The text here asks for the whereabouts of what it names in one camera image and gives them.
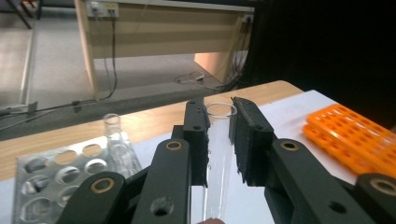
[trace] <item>hole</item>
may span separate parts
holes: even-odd
[[[378,126],[374,126],[374,129],[375,129],[376,131],[378,131],[379,133],[384,132],[384,130],[382,130],[382,128],[380,128],[380,127],[378,127]]]
[[[379,136],[379,134],[378,134],[378,133],[376,133],[375,131],[373,131],[373,130],[370,130],[370,129],[369,129],[369,133],[371,133],[372,135],[375,135],[375,136]]]
[[[236,107],[223,102],[216,102],[206,106],[207,115],[217,119],[228,119],[236,115]]]
[[[345,138],[348,138],[348,137],[349,137],[349,135],[347,135],[346,133],[340,133],[340,135],[343,136],[343,137],[345,137]]]
[[[79,169],[73,166],[64,167],[62,170],[58,171],[55,176],[56,182],[59,184],[68,184],[73,182],[79,176]]]
[[[367,125],[370,124],[370,122],[367,119],[361,119],[361,122]]]
[[[106,167],[107,167],[107,164],[105,161],[95,159],[95,160],[91,160],[91,161],[87,162],[84,170],[86,173],[88,173],[90,175],[95,175],[95,174],[98,174],[98,173],[104,171]]]
[[[69,202],[70,198],[73,196],[73,193],[76,191],[76,189],[78,189],[78,186],[73,186],[62,190],[61,193],[58,194],[57,199],[57,203],[59,204],[59,206],[65,207]]]
[[[330,128],[331,130],[335,130],[335,126],[332,124],[328,124],[327,127]]]
[[[336,213],[345,214],[347,212],[347,209],[337,202],[330,202],[329,207]]]
[[[360,123],[358,123],[358,122],[356,122],[356,125],[358,125],[358,126],[361,127],[361,128],[366,128],[364,125],[362,125],[362,124],[360,124]]]
[[[361,140],[362,142],[367,142],[367,138],[365,137],[360,137],[359,140]]]
[[[102,152],[102,148],[99,145],[89,145],[82,149],[82,154],[86,157],[95,157]]]
[[[178,150],[178,149],[181,149],[181,143],[170,142],[170,143],[166,144],[166,148],[168,148],[169,150]]]
[[[29,161],[24,169],[26,173],[31,174],[33,172],[37,172],[45,169],[49,165],[49,160],[47,158],[36,158],[32,161]]]
[[[261,125],[255,125],[254,128],[257,130],[262,130],[264,127],[262,127]]]
[[[341,152],[341,150],[340,150],[340,148],[337,146],[337,145],[331,145],[330,146],[330,151],[332,152],[332,153],[336,153],[336,154],[338,154],[338,153],[340,153]]]
[[[358,128],[358,127],[356,127],[356,126],[352,126],[352,129],[353,129],[353,130],[355,130],[356,132],[358,132],[358,131],[359,131],[359,128]]]
[[[339,119],[342,123],[347,123],[347,120],[346,119]]]
[[[22,193],[33,195],[43,191],[49,184],[50,179],[44,175],[37,175],[27,179],[22,186]]]
[[[364,133],[363,135],[364,135],[364,137],[366,137],[366,138],[370,138],[370,139],[373,138],[373,136],[370,135],[370,134],[368,134],[368,133]]]
[[[65,152],[58,154],[58,156],[56,156],[55,158],[55,162],[60,165],[65,165],[72,161],[75,161],[76,158],[77,158],[77,153],[75,151],[67,150]]]
[[[318,133],[318,131],[316,129],[311,129],[310,130],[312,133]]]
[[[104,193],[113,188],[115,184],[114,179],[110,177],[103,177],[97,179],[91,184],[91,191],[94,193]]]
[[[354,134],[355,132],[353,132],[353,130],[351,130],[351,129],[346,129],[346,131],[348,132],[348,133],[350,133],[350,134]]]
[[[383,139],[384,139],[384,142],[386,142],[388,144],[392,143],[392,141],[390,141],[388,138],[383,138]]]
[[[333,110],[336,114],[342,114],[339,110],[334,109]]]
[[[38,221],[50,213],[50,200],[37,198],[26,203],[21,209],[21,219],[27,222]]]
[[[388,157],[389,157],[392,161],[396,161],[396,156],[394,156],[393,154],[388,154]]]
[[[323,118],[325,118],[325,119],[330,119],[330,117],[327,116],[327,115],[325,115],[325,114],[322,114],[321,116],[322,116]]]
[[[110,182],[108,180],[103,180],[96,184],[97,189],[106,189],[108,186],[110,186]]]
[[[379,153],[379,152],[381,152],[381,147],[374,147],[374,148],[373,148],[373,152],[374,152],[374,153]]]
[[[284,149],[289,150],[289,151],[295,151],[298,150],[298,146],[295,145],[292,142],[283,142],[280,144]]]
[[[150,211],[156,217],[169,215],[174,210],[174,202],[169,197],[161,197],[151,203]]]
[[[382,193],[396,196],[396,185],[388,180],[374,178],[370,181],[370,184]]]
[[[382,159],[382,161],[383,161],[384,163],[388,164],[388,165],[392,165],[392,164],[393,164],[392,161],[387,160],[387,159]]]
[[[365,161],[358,161],[358,165],[362,166],[362,167],[367,167],[368,166],[367,162],[365,162]]]

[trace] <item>floor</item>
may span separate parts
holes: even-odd
[[[20,83],[16,77],[23,74],[23,69],[29,73],[26,104],[37,102],[37,108],[43,109],[92,99],[77,15],[73,8],[44,7],[41,20],[31,22],[33,31],[20,25],[19,18],[14,14],[0,14],[0,21],[3,18],[11,21],[4,22],[7,27],[0,27],[0,61],[3,66],[0,76],[0,110],[21,103],[21,86],[11,88],[9,83],[11,80]],[[30,66],[24,68],[21,61],[26,57],[25,50],[30,40]],[[15,47],[23,44],[25,47],[22,49]],[[104,60],[95,60],[94,63],[103,97],[108,95],[109,87],[114,83],[111,60],[106,60],[108,75]],[[194,62],[193,54],[122,58],[116,60],[116,66],[119,85],[108,101],[201,89],[202,86],[188,82],[187,74],[190,73],[191,77],[205,73],[200,84],[206,87],[216,88],[221,85]]]
[[[22,101],[32,34],[16,14],[0,14],[0,109],[2,105],[17,106]]]

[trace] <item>black cable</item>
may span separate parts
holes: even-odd
[[[244,35],[244,38],[242,40],[242,47],[245,46],[246,41],[248,39],[247,38],[247,33],[248,33],[248,27],[249,27],[250,23],[251,23],[251,20],[248,18],[247,22],[246,22],[245,35]],[[234,75],[232,77],[229,76],[231,81],[225,86],[224,89],[228,89],[230,85],[234,85],[236,82],[241,82],[239,79],[243,75],[243,71],[241,71],[243,68],[241,68],[241,65],[242,65],[242,61],[243,61],[244,55],[243,55],[243,53],[240,53],[240,54],[242,54],[242,55],[239,57],[239,62],[238,62],[238,53],[236,53],[235,57],[233,58],[233,73],[234,73]]]
[[[116,71],[116,18],[115,18],[115,14],[113,10],[109,10],[108,11],[110,14],[110,19],[111,19],[111,24],[112,24],[112,65],[113,65],[113,74],[114,74],[114,85],[113,85],[113,89],[111,90],[111,92],[109,93],[108,96],[100,98],[99,101],[96,101],[94,99],[91,100],[83,100],[83,101],[73,101],[70,104],[65,104],[65,105],[56,105],[53,107],[48,107],[48,108],[44,108],[44,109],[38,109],[38,110],[34,110],[34,111],[27,111],[27,112],[21,112],[18,114],[5,114],[3,116],[0,116],[0,119],[8,119],[8,118],[14,118],[20,115],[26,115],[26,114],[31,114],[31,113],[35,113],[35,112],[42,112],[42,111],[47,111],[47,110],[56,110],[56,109],[62,109],[62,108],[73,108],[73,107],[77,107],[77,106],[82,106],[82,105],[91,105],[91,104],[95,104],[95,103],[99,103],[105,99],[110,98],[113,93],[115,92],[117,86],[118,86],[118,76],[117,76],[117,71]]]

